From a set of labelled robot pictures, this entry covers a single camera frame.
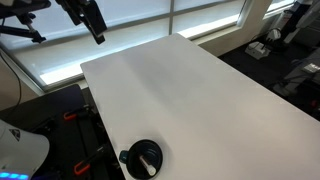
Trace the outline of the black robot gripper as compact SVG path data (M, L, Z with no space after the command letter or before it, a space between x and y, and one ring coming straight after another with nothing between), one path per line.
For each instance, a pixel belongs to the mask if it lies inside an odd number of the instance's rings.
M107 25L95 0L55 0L75 25L83 23L98 45L105 41Z

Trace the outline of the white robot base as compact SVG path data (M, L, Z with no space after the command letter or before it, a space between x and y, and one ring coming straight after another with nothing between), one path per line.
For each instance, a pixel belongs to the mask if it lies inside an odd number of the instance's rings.
M49 140L0 120L0 180L31 180L49 153Z

